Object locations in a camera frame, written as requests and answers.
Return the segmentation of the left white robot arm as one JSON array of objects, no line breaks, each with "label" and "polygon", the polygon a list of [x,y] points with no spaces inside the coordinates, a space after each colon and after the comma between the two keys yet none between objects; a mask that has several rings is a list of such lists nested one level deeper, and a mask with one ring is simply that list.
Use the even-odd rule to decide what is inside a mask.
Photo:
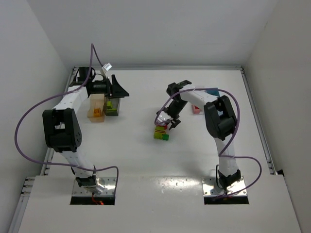
[{"label": "left white robot arm", "polygon": [[120,99],[129,96],[121,87],[115,75],[108,78],[101,73],[102,80],[96,80],[92,67],[79,67],[68,93],[50,110],[42,114],[45,141],[48,148],[60,153],[69,163],[80,188],[92,194],[101,194],[104,185],[97,175],[95,165],[82,154],[82,131],[76,116],[82,103],[91,95]]}]

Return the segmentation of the blue plastic container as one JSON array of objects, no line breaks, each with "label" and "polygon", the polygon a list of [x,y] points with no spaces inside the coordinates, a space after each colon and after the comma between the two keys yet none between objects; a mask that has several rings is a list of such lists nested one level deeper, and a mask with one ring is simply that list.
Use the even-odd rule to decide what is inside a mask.
[{"label": "blue plastic container", "polygon": [[213,95],[213,96],[217,96],[219,97],[220,96],[220,93],[219,93],[219,90],[218,88],[207,88],[206,89],[206,92],[210,95]]}]

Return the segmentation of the metal base plate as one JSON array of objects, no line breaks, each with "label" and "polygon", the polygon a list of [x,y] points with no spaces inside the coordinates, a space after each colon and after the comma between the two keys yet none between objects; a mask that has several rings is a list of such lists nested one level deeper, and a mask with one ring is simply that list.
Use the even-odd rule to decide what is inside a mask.
[{"label": "metal base plate", "polygon": [[93,188],[80,187],[77,181],[74,181],[71,195],[73,197],[90,197],[94,193],[95,197],[114,197],[116,188],[116,177],[99,177],[97,178],[98,186]]},{"label": "metal base plate", "polygon": [[[216,184],[216,177],[202,178],[202,188],[204,197],[216,197],[225,195],[225,191],[219,188]],[[226,194],[230,196],[234,193],[234,197],[247,197],[247,190],[244,181],[244,177],[241,177],[238,181],[226,188]]]}]

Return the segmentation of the clear plastic container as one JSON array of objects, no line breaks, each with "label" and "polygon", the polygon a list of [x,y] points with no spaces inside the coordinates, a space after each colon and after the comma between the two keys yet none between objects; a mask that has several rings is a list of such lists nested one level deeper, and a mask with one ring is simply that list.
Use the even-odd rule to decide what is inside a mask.
[{"label": "clear plastic container", "polygon": [[191,102],[191,107],[192,107],[192,112],[195,115],[198,114],[203,114],[204,111],[204,106],[207,103],[207,96],[208,93],[206,90],[198,90],[201,88],[205,88],[203,85],[196,85],[195,89],[192,91],[192,102]]}]

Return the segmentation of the orange translucent container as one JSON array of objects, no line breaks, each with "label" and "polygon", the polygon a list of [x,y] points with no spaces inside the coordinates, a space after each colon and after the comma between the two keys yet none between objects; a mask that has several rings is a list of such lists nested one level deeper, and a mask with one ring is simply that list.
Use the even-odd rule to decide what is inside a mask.
[{"label": "orange translucent container", "polygon": [[[104,94],[92,94],[90,95],[90,108],[87,113],[87,117],[92,123],[102,123],[104,122],[105,114],[104,114],[104,104],[105,104],[105,96]],[[100,108],[102,111],[101,117],[93,117],[94,108]]]}]

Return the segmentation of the orange slice lego brick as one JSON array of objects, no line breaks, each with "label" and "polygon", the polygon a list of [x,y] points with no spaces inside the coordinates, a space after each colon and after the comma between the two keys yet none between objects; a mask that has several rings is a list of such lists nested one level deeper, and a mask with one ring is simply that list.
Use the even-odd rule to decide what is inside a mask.
[{"label": "orange slice lego brick", "polygon": [[102,116],[102,111],[100,108],[94,108],[93,110],[93,117],[101,117]]}]

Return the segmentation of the grey translucent container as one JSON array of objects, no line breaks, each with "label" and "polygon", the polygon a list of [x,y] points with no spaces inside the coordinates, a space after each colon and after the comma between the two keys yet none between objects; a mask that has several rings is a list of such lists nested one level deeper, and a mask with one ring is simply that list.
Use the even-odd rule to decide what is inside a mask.
[{"label": "grey translucent container", "polygon": [[119,110],[120,110],[120,99],[116,98],[116,99],[111,99],[111,98],[105,98],[105,103],[107,101],[111,101],[113,104],[113,109],[112,111],[105,111],[104,110],[104,114],[108,117],[117,117],[119,115]]}]

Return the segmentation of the yellow striped lego brick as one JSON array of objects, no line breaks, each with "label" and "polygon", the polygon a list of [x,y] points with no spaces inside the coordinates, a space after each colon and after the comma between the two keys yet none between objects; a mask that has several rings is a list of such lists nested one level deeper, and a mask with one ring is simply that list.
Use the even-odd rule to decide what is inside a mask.
[{"label": "yellow striped lego brick", "polygon": [[166,128],[164,126],[156,126],[154,131],[154,139],[163,139],[163,135],[166,134]]}]

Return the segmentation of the green lego brick bottom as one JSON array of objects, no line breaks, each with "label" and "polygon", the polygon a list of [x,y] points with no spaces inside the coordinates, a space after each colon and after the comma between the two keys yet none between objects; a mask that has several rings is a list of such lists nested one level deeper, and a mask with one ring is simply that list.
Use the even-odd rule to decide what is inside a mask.
[{"label": "green lego brick bottom", "polygon": [[165,141],[168,141],[169,140],[169,135],[168,134],[163,134],[162,135],[162,139],[165,140]]}]

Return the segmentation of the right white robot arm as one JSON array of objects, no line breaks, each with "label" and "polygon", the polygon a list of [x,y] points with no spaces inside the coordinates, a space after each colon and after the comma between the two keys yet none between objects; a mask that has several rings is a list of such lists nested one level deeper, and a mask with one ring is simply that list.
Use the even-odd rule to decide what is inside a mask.
[{"label": "right white robot arm", "polygon": [[209,94],[188,80],[169,84],[166,92],[172,102],[156,113],[155,125],[175,128],[181,122],[179,114],[187,103],[203,110],[207,131],[214,138],[219,157],[218,185],[227,190],[241,178],[233,144],[239,121],[229,97]]}]

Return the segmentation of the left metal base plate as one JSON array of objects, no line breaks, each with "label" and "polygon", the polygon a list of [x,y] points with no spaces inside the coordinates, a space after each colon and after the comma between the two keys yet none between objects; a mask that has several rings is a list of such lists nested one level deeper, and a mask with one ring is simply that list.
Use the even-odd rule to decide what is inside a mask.
[{"label": "left metal base plate", "polygon": [[90,197],[94,193],[95,197],[114,197],[116,188],[116,177],[99,177],[97,178],[98,186],[93,188],[80,187],[77,181],[74,181],[71,195],[73,197]]}]

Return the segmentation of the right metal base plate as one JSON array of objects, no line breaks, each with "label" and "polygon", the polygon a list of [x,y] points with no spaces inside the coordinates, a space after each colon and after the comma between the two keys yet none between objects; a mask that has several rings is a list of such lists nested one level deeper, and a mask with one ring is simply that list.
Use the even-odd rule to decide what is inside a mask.
[{"label": "right metal base plate", "polygon": [[[216,184],[216,177],[202,178],[202,188],[204,197],[216,197],[225,195],[225,191],[219,188]],[[226,188],[226,194],[230,196],[234,193],[234,197],[247,197],[247,190],[244,181],[244,177],[241,177],[238,181]]]}]

